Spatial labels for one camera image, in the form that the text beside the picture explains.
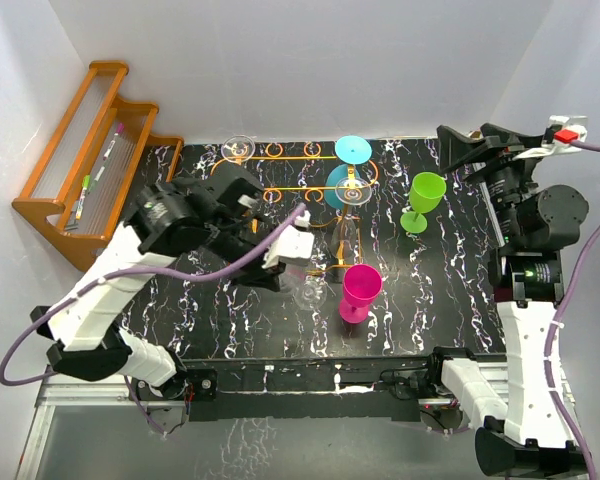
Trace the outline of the pink capped marker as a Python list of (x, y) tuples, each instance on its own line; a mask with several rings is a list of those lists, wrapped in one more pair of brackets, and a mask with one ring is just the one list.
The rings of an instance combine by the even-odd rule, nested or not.
[(109, 144), (103, 154), (103, 162), (106, 162), (109, 159), (109, 157), (112, 153), (112, 150), (116, 144), (116, 141), (118, 140), (118, 138), (120, 137), (120, 135), (123, 131), (124, 131), (124, 124), (120, 123), (117, 126), (115, 133), (113, 134), (113, 137), (112, 137), (111, 141), (109, 142)]

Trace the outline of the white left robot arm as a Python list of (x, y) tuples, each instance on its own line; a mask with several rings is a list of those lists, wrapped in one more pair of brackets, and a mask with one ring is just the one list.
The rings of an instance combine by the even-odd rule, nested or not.
[(230, 279), (276, 292), (285, 263), (277, 253), (305, 206), (273, 226), (259, 211), (264, 187), (244, 167), (223, 163), (205, 179), (145, 187), (107, 247), (79, 282), (33, 311), (32, 331), (52, 340), (50, 372), (87, 382), (120, 374), (174, 399), (187, 369), (171, 349), (124, 330), (122, 310), (158, 275), (191, 284)]

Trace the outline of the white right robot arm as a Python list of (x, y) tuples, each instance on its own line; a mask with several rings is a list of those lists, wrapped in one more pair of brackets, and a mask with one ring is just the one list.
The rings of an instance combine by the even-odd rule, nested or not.
[(500, 394), (465, 348), (434, 350), (427, 388), (453, 395), (475, 432), (483, 474), (509, 479), (564, 479), (588, 470), (586, 448), (563, 400), (556, 313), (566, 298), (562, 250), (575, 244), (589, 212), (574, 188), (540, 188), (532, 175), (544, 158), (575, 153), (587, 135), (583, 116), (552, 116), (539, 135), (490, 123), (478, 138), (440, 126), (443, 173), (473, 165), (483, 183), (502, 244), (489, 258), (489, 281), (506, 346), (507, 391)]

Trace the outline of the orange wooden shelf rack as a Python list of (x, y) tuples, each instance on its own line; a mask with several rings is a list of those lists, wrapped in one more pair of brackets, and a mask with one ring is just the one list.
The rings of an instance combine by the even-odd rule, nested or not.
[[(90, 63), (13, 208), (65, 259), (86, 271), (111, 240), (148, 147), (167, 153), (172, 178), (184, 146), (180, 136), (153, 132), (159, 107), (119, 92), (129, 68), (122, 61)], [(124, 131), (109, 159), (103, 154), (117, 126)], [(91, 175), (82, 217), (75, 220), (83, 178)]]

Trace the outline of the green capped marker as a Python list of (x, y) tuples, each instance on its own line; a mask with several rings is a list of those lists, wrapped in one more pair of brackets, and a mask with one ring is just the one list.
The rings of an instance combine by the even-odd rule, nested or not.
[(86, 196), (89, 193), (90, 183), (91, 183), (91, 175), (87, 174), (83, 178), (82, 185), (81, 185), (81, 191), (80, 191), (80, 195), (79, 195), (77, 206), (76, 206), (76, 212), (75, 212), (75, 220), (76, 221), (79, 221), (82, 217)]

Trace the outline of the magenta plastic wine glass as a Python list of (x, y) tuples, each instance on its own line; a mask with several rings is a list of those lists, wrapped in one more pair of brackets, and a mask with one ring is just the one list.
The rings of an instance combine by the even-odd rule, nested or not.
[(382, 291), (383, 280), (374, 267), (358, 264), (346, 271), (342, 288), (339, 314), (345, 322), (359, 324), (367, 318), (371, 304)]

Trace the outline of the clear short wine glass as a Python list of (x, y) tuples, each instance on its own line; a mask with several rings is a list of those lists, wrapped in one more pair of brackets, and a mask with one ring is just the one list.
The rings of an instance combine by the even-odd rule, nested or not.
[(289, 294), (301, 310), (317, 311), (326, 301), (326, 281), (309, 275), (303, 267), (287, 265), (279, 280), (281, 291)]

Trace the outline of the aluminium base frame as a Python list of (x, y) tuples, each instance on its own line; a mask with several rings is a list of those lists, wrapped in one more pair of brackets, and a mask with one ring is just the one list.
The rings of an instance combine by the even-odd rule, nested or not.
[(43, 444), (55, 409), (69, 406), (138, 404), (163, 439), (190, 422), (378, 418), (423, 422), (445, 436), (473, 431), (488, 477), (574, 478), (587, 472), (585, 447), (553, 401), (567, 388), (557, 366), (523, 377), (508, 356), (457, 347), (427, 356), (192, 360), (172, 395), (121, 376), (52, 378), (37, 397), (33, 435)]

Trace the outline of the teal plastic wine glass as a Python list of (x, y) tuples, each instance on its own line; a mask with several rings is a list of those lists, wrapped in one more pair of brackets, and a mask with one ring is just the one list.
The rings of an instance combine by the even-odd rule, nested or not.
[(336, 184), (348, 176), (349, 167), (353, 168), (355, 177), (358, 178), (356, 166), (369, 161), (371, 154), (371, 144), (360, 136), (347, 135), (335, 142), (335, 155), (341, 164), (329, 173), (325, 183), (327, 189), (324, 191), (324, 200), (330, 207), (336, 210), (344, 207), (344, 203), (336, 196)]

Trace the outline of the green plastic wine glass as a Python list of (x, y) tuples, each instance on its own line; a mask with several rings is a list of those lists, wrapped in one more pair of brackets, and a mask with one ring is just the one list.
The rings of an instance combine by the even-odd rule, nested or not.
[(434, 210), (446, 194), (446, 182), (443, 177), (433, 172), (417, 174), (409, 192), (410, 211), (400, 218), (400, 225), (409, 234), (420, 234), (427, 229), (425, 215)]

